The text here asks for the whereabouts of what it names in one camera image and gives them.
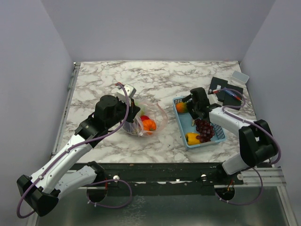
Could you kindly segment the clear pink zip bag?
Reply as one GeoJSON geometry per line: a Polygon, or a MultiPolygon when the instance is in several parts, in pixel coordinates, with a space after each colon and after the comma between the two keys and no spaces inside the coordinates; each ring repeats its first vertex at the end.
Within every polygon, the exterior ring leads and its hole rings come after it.
{"type": "Polygon", "coordinates": [[[125,132],[138,137],[149,137],[157,135],[166,127],[168,116],[158,102],[153,103],[143,97],[135,100],[135,105],[140,107],[140,111],[133,122],[125,122],[125,132]]]}

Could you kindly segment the red tomato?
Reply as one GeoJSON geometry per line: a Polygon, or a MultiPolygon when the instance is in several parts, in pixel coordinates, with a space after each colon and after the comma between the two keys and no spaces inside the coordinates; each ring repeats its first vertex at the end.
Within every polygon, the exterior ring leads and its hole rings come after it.
{"type": "Polygon", "coordinates": [[[141,119],[141,121],[145,121],[145,120],[149,120],[150,118],[148,116],[146,116],[146,115],[142,115],[140,117],[140,119],[141,119]]]}

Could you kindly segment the orange fruit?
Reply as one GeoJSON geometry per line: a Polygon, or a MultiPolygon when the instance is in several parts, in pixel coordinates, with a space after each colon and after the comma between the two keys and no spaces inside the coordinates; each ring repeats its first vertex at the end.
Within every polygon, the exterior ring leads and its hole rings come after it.
{"type": "Polygon", "coordinates": [[[179,102],[175,105],[175,107],[176,107],[176,110],[178,113],[187,113],[188,112],[186,102],[179,102]]]}

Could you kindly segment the yellow bell pepper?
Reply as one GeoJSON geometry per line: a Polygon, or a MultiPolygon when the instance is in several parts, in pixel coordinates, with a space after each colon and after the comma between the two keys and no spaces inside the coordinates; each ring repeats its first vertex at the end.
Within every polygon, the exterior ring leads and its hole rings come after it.
{"type": "Polygon", "coordinates": [[[189,146],[201,144],[200,135],[198,133],[186,133],[185,139],[189,146]]]}

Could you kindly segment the clear plastic lid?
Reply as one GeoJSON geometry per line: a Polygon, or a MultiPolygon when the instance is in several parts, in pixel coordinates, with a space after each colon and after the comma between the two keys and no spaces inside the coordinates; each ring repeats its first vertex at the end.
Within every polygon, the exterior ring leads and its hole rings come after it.
{"type": "Polygon", "coordinates": [[[249,76],[244,74],[244,73],[234,71],[233,74],[231,75],[231,79],[233,81],[236,81],[236,82],[242,84],[242,85],[246,85],[246,83],[249,80],[249,76]]]}

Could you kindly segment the red grape bunch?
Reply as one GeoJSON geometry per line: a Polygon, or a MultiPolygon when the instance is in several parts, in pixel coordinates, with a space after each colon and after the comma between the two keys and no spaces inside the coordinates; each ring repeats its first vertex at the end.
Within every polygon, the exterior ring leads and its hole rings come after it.
{"type": "Polygon", "coordinates": [[[210,142],[211,138],[215,135],[214,127],[203,119],[195,120],[196,131],[200,135],[201,143],[210,142]]]}

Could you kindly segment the blue red screwdriver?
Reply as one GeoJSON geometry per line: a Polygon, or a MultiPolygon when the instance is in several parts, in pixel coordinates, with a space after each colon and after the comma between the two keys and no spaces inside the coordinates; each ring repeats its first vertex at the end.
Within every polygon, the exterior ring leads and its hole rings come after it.
{"type": "Polygon", "coordinates": [[[225,93],[225,97],[224,97],[224,101],[223,101],[223,105],[232,105],[232,106],[240,106],[243,104],[243,100],[241,98],[241,96],[239,96],[238,94],[236,94],[235,92],[224,88],[223,92],[225,93]]]}

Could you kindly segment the light blue plastic basket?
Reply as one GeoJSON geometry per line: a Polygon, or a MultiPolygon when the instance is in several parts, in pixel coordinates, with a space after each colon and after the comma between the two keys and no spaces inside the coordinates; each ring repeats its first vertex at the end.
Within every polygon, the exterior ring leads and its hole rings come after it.
{"type": "Polygon", "coordinates": [[[190,113],[184,111],[184,107],[181,97],[173,99],[174,113],[185,149],[215,145],[226,140],[221,126],[200,118],[193,119],[190,113]]]}

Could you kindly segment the green cabbage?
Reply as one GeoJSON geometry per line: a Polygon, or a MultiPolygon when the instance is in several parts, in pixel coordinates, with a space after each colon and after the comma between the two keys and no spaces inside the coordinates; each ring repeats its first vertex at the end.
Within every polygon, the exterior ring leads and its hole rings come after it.
{"type": "Polygon", "coordinates": [[[141,116],[147,115],[147,105],[142,104],[142,105],[140,105],[139,107],[140,107],[140,115],[141,115],[141,116]]]}

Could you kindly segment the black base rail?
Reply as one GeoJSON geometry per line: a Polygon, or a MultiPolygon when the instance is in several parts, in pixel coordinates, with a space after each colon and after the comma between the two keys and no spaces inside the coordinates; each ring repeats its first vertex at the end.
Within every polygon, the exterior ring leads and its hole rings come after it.
{"type": "Polygon", "coordinates": [[[88,188],[92,194],[121,197],[167,195],[214,195],[214,187],[241,185],[237,174],[222,174],[219,163],[101,163],[97,181],[119,176],[120,182],[88,188]]]}

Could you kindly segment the orange mini pumpkin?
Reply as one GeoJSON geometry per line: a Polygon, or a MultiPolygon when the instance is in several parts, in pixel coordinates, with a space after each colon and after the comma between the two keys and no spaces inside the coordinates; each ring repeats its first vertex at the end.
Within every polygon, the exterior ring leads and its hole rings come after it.
{"type": "Polygon", "coordinates": [[[143,129],[146,131],[155,131],[157,129],[157,125],[154,120],[147,119],[143,121],[143,129]]]}

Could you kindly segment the aluminium side rail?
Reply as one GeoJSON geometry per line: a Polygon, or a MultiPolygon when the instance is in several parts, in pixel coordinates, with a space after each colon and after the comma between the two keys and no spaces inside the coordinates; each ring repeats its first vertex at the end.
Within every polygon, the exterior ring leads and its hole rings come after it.
{"type": "Polygon", "coordinates": [[[61,144],[62,139],[63,139],[64,127],[66,125],[66,120],[67,120],[67,117],[68,117],[68,112],[69,112],[69,109],[70,109],[71,100],[72,100],[73,93],[74,93],[74,90],[75,90],[76,81],[77,81],[79,70],[80,70],[80,65],[81,65],[81,62],[74,62],[74,70],[71,74],[71,79],[70,79],[69,85],[67,87],[67,91],[68,91],[67,99],[66,99],[65,106],[64,106],[64,109],[63,109],[63,114],[62,114],[62,118],[61,118],[61,121],[60,121],[59,130],[58,130],[58,133],[57,133],[57,136],[56,136],[56,139],[55,139],[55,144],[54,144],[51,156],[55,155],[59,151],[59,147],[60,147],[60,144],[61,144]]]}

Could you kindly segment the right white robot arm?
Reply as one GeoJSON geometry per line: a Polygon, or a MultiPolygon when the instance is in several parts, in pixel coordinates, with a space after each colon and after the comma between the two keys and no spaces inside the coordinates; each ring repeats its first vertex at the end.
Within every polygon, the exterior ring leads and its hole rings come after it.
{"type": "Polygon", "coordinates": [[[280,146],[265,120],[250,121],[227,111],[230,105],[211,104],[202,87],[192,89],[182,102],[193,119],[221,126],[239,139],[239,153],[218,166],[216,179],[219,183],[227,184],[233,179],[233,174],[253,168],[274,156],[277,157],[275,161],[279,161],[280,146]]]}

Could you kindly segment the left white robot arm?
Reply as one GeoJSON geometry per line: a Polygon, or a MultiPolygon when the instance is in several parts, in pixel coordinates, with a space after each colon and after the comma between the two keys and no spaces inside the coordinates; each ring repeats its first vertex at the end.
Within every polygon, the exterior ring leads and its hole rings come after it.
{"type": "Polygon", "coordinates": [[[67,175],[67,171],[104,138],[117,132],[125,122],[133,122],[140,111],[132,96],[105,95],[96,103],[95,111],[80,123],[67,144],[40,170],[31,176],[22,175],[17,180],[21,200],[17,205],[17,216],[21,203],[26,201],[34,213],[43,217],[50,213],[69,192],[82,186],[107,184],[109,180],[95,161],[88,162],[78,171],[67,175]]]}

